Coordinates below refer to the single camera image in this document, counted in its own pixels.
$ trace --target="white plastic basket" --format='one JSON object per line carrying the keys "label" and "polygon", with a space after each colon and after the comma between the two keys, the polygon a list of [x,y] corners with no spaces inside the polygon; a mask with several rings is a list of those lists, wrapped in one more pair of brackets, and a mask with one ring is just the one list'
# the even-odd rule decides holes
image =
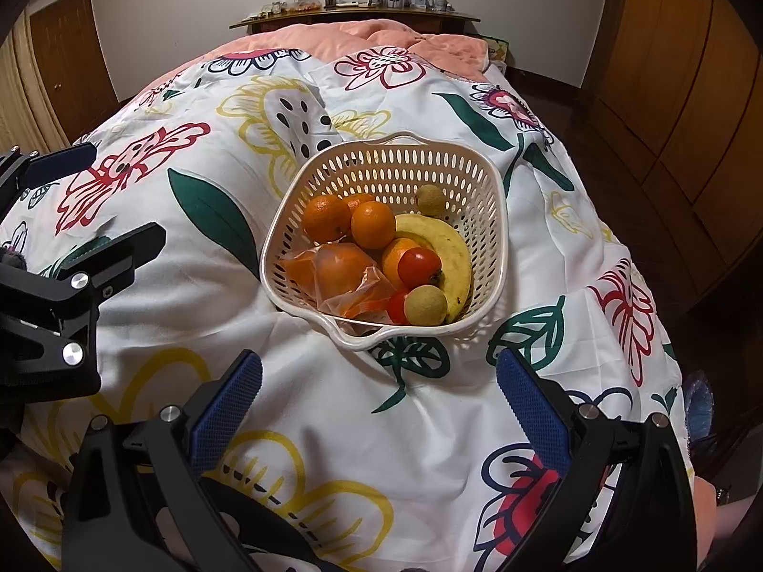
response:
{"label": "white plastic basket", "polygon": [[[334,317],[319,312],[315,301],[287,279],[280,265],[284,255],[315,246],[301,228],[304,208],[312,196],[368,193],[398,215],[416,210],[417,188],[427,183],[445,192],[444,219],[463,236],[472,255],[472,295],[458,320],[448,325],[417,327]],[[478,322],[495,305],[504,288],[507,224],[501,174],[493,163],[470,148],[434,142],[408,132],[338,144],[310,159],[291,183],[262,250],[262,286],[277,307],[316,322],[334,343],[349,350],[368,350],[389,337],[452,335]]]}

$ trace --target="metal bolt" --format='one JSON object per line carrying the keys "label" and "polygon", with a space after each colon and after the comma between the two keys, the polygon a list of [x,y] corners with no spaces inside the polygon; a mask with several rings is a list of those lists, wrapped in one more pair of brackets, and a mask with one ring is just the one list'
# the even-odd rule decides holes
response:
{"label": "metal bolt", "polygon": [[87,273],[75,273],[72,275],[72,288],[75,290],[81,290],[88,285],[90,277]]}
{"label": "metal bolt", "polygon": [[159,417],[162,418],[162,421],[167,423],[174,422],[179,416],[180,408],[175,407],[172,404],[168,407],[164,407],[162,412],[159,413]]}
{"label": "metal bolt", "polygon": [[580,413],[583,419],[596,419],[601,414],[600,410],[593,404],[581,404],[577,408],[577,412]]}
{"label": "metal bolt", "polygon": [[95,430],[103,430],[108,426],[108,417],[106,415],[96,415],[90,422],[90,427]]}
{"label": "metal bolt", "polygon": [[84,356],[85,352],[82,350],[82,346],[75,341],[70,341],[63,347],[63,360],[66,365],[79,365]]}
{"label": "metal bolt", "polygon": [[655,412],[655,414],[651,416],[651,421],[658,428],[666,428],[670,426],[670,419],[664,412]]}

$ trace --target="basket handle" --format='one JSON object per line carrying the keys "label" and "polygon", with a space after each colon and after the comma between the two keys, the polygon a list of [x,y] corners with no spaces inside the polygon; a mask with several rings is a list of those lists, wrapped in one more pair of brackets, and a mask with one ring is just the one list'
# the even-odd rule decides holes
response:
{"label": "basket handle", "polygon": [[433,330],[436,327],[399,327],[399,326],[384,326],[379,329],[379,331],[375,333],[371,333],[369,336],[362,336],[362,337],[356,337],[356,336],[350,336],[346,334],[342,329],[337,325],[337,321],[333,320],[331,317],[326,317],[324,320],[328,321],[328,325],[322,325],[323,328],[328,332],[329,336],[333,340],[333,342],[342,347],[346,348],[350,351],[360,352],[360,351],[368,351],[379,342],[382,342],[386,339],[390,339],[391,337],[402,337],[402,336],[434,336],[437,335]]}
{"label": "basket handle", "polygon": [[410,131],[398,131],[397,133],[390,133],[390,135],[386,135],[379,139],[363,140],[363,142],[369,146],[381,146],[389,145],[398,139],[410,139],[413,141],[413,144],[411,145],[416,146],[429,146],[430,144],[435,143],[432,139],[421,137],[420,135],[416,135],[416,133],[411,133]]}

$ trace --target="cherry tomato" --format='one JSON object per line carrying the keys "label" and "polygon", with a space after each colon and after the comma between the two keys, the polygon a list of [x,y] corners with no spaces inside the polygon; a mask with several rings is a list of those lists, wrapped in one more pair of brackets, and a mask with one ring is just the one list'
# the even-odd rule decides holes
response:
{"label": "cherry tomato", "polygon": [[395,325],[409,325],[410,322],[408,322],[408,319],[405,317],[405,311],[403,310],[403,305],[405,304],[405,298],[408,294],[408,291],[398,290],[395,294],[393,294],[389,298],[389,303],[387,305],[387,313],[389,314],[390,320]]}
{"label": "cherry tomato", "polygon": [[443,262],[431,249],[414,247],[405,252],[398,262],[398,276],[408,290],[424,284],[437,284]]}

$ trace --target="plastic bag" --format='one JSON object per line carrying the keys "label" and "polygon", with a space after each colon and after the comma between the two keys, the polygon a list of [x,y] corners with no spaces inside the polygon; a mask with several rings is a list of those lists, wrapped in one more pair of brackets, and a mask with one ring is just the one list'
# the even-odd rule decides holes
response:
{"label": "plastic bag", "polygon": [[315,299],[318,310],[341,318],[386,317],[394,286],[354,243],[328,243],[281,260],[286,276]]}
{"label": "plastic bag", "polygon": [[285,12],[306,12],[308,10],[320,10],[323,4],[320,0],[294,0],[284,6]]}

